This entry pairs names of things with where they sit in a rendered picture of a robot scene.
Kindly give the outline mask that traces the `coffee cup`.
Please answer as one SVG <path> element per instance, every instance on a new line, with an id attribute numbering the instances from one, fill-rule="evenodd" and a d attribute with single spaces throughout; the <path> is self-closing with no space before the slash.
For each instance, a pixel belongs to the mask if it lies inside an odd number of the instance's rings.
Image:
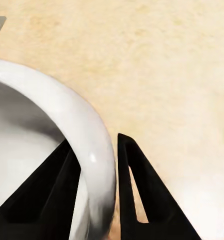
<path id="1" fill-rule="evenodd" d="M 65 139 L 81 166 L 69 240 L 107 240 L 117 175 L 103 119 L 64 83 L 0 59 L 0 207 Z"/>

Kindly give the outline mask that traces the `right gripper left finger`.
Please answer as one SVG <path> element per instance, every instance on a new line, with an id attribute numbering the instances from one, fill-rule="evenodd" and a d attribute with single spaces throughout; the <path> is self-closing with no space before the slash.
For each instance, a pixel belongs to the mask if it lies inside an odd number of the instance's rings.
<path id="1" fill-rule="evenodd" d="M 69 240 L 80 173 L 65 139 L 0 206 L 0 240 Z"/>

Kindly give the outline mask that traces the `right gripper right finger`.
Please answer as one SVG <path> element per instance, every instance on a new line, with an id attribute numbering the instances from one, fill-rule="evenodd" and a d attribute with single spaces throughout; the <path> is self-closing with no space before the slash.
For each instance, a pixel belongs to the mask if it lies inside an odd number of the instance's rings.
<path id="1" fill-rule="evenodd" d="M 137 142 L 117 135 L 121 240 L 202 240 Z M 131 168 L 148 223 L 137 220 Z"/>

